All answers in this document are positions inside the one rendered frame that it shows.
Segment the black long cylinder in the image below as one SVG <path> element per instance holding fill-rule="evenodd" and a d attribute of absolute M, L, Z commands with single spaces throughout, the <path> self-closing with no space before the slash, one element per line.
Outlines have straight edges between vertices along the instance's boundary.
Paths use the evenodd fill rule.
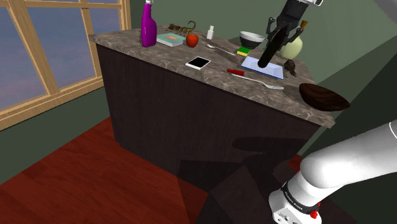
<path fill-rule="evenodd" d="M 288 26 L 285 25 L 283 28 L 277 31 L 277 33 L 273 36 L 273 38 L 270 40 L 264 53 L 262 54 L 261 58 L 258 61 L 259 68 L 267 67 L 268 63 L 271 61 L 274 54 L 282 46 L 284 39 L 287 36 L 287 32 L 288 32 Z"/>

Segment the dark skull figure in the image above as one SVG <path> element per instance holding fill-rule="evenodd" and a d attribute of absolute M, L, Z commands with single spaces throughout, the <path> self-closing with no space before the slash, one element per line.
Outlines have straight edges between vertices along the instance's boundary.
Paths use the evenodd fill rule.
<path fill-rule="evenodd" d="M 285 63 L 284 63 L 284 68 L 285 70 L 289 71 L 289 73 L 296 77 L 296 71 L 295 71 L 295 62 L 291 59 L 288 59 Z"/>

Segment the dark brown wooden bowl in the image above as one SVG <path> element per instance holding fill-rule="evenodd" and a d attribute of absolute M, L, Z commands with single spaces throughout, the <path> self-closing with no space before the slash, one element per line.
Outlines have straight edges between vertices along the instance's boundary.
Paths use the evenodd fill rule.
<path fill-rule="evenodd" d="M 299 93 L 309 106 L 320 111 L 342 111 L 350 103 L 338 93 L 311 83 L 301 83 Z"/>

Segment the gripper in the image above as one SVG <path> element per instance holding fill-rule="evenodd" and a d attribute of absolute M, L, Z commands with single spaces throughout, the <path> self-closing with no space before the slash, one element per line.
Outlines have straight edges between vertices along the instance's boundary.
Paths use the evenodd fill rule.
<path fill-rule="evenodd" d="M 287 0 L 284 8 L 282 9 L 280 15 L 275 19 L 270 17 L 267 23 L 267 41 L 271 41 L 277 32 L 277 28 L 283 28 L 285 25 L 288 26 L 288 31 L 297 28 L 299 21 L 301 20 L 303 14 L 305 13 L 308 4 L 303 3 L 299 0 Z M 272 30 L 272 24 L 277 22 L 277 26 Z M 292 37 L 286 36 L 283 45 L 294 42 L 294 40 L 301 35 L 303 29 L 298 27 L 296 32 Z"/>

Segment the white phone with black screen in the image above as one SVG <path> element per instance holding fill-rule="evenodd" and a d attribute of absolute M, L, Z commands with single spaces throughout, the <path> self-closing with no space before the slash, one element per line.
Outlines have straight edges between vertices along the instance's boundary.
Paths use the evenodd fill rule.
<path fill-rule="evenodd" d="M 192 69 L 201 70 L 203 67 L 208 65 L 211 60 L 202 58 L 202 57 L 195 57 L 194 59 L 190 60 L 185 64 L 185 66 L 190 67 Z"/>

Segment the silver fork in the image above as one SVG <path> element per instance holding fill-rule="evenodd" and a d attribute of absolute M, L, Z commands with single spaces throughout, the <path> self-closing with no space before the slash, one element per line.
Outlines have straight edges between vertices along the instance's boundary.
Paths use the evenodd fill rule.
<path fill-rule="evenodd" d="M 268 84 L 266 84 L 266 83 L 264 83 L 264 82 L 262 82 L 262 81 L 259 81 L 259 80 L 254 80 L 254 79 L 247 78 L 247 77 L 244 77 L 244 76 L 240 76 L 240 75 L 237 75 L 237 74 L 232 74 L 232 73 L 230 73 L 230 74 L 231 74 L 232 76 L 235 76 L 235 77 L 238 77 L 238 78 L 242 78 L 242 79 L 247 80 L 247 81 L 252 81 L 252 82 L 255 82 L 255 83 L 259 83 L 260 85 L 263 85 L 264 87 L 266 87 L 266 88 L 268 88 L 268 89 L 273 89 L 273 90 L 284 90 L 284 87 L 272 86 L 272 85 L 268 85 Z"/>

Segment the wooden-framed window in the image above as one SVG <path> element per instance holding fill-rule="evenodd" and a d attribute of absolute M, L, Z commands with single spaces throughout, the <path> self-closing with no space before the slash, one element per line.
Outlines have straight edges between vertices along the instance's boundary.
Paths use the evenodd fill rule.
<path fill-rule="evenodd" d="M 0 0 L 0 131 L 103 86 L 99 32 L 131 27 L 130 0 Z"/>

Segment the pale green vase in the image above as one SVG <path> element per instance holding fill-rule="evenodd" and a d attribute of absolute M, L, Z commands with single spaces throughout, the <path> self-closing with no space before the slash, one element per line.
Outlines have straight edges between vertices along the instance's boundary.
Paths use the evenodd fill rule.
<path fill-rule="evenodd" d="M 308 23 L 308 21 L 302 20 L 299 27 L 301 27 L 304 30 L 307 23 Z M 287 45 L 283 46 L 279 50 L 279 55 L 284 59 L 292 60 L 300 53 L 300 51 L 302 50 L 302 47 L 303 47 L 303 41 L 301 40 L 301 38 L 299 36 L 294 40 L 294 42 L 288 43 Z"/>

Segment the red apple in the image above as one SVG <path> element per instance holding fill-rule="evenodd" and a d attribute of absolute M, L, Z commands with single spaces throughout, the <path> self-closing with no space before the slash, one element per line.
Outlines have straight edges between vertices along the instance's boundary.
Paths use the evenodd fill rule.
<path fill-rule="evenodd" d="M 191 47 L 195 48 L 199 42 L 199 37 L 196 34 L 188 34 L 186 36 L 186 44 Z"/>

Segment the pale blue square plate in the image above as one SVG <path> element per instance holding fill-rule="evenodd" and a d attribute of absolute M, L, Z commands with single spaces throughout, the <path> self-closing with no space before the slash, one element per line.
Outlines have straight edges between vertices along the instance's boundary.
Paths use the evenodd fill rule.
<path fill-rule="evenodd" d="M 242 67 L 257 71 L 259 73 L 263 73 L 269 76 L 272 76 L 274 78 L 278 78 L 283 80 L 284 79 L 284 73 L 283 73 L 283 67 L 278 66 L 277 64 L 273 63 L 268 63 L 266 67 L 259 67 L 258 66 L 258 59 L 247 56 L 243 63 L 241 64 Z"/>

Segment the brown scorpion figure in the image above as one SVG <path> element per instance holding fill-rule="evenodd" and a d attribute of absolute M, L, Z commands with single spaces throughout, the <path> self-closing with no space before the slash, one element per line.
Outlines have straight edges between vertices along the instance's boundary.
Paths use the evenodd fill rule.
<path fill-rule="evenodd" d="M 193 20 L 189 21 L 188 24 L 193 24 L 193 27 L 180 26 L 176 24 L 169 24 L 167 29 L 171 31 L 175 31 L 180 36 L 186 36 L 192 33 L 192 31 L 196 28 L 197 23 Z"/>

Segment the dark kitchen island cabinet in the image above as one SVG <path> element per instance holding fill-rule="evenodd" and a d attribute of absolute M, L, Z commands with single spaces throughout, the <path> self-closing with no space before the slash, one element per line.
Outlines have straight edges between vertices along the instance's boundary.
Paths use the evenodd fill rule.
<path fill-rule="evenodd" d="M 249 69 L 238 78 L 243 57 L 235 43 L 203 34 L 198 45 L 145 48 L 140 30 L 90 35 L 97 47 L 116 141 L 125 149 L 207 192 L 242 166 L 258 180 L 291 159 L 321 127 L 335 121 L 308 106 L 298 87 L 312 78 L 303 62 L 297 77 L 283 80 Z M 201 70 L 185 66 L 211 60 Z"/>

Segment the white and dark bowl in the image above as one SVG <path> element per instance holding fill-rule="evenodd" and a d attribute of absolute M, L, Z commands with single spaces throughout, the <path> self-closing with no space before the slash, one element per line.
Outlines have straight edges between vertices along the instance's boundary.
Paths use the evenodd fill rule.
<path fill-rule="evenodd" d="M 259 46 L 264 41 L 264 39 L 265 37 L 263 37 L 262 35 L 247 31 L 240 31 L 240 42 L 244 48 L 253 50 L 257 46 Z"/>

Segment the teal book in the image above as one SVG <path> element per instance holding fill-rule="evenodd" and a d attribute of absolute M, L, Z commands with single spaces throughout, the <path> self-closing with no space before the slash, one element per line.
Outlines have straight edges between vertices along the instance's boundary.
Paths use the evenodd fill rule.
<path fill-rule="evenodd" d="M 184 36 L 180 36 L 174 33 L 157 35 L 157 42 L 171 47 L 182 45 L 185 40 L 186 38 Z"/>

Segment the red-handled screwdriver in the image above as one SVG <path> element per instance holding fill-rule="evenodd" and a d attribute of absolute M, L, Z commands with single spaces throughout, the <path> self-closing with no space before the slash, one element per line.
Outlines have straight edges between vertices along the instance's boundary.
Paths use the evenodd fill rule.
<path fill-rule="evenodd" d="M 210 67 L 212 69 L 215 69 L 215 70 L 219 70 L 219 71 L 235 74 L 235 75 L 238 75 L 238 76 L 244 76 L 245 75 L 244 71 L 240 71 L 240 70 L 236 70 L 236 69 L 223 69 L 223 68 L 214 67 L 214 66 L 208 66 L 208 67 Z"/>

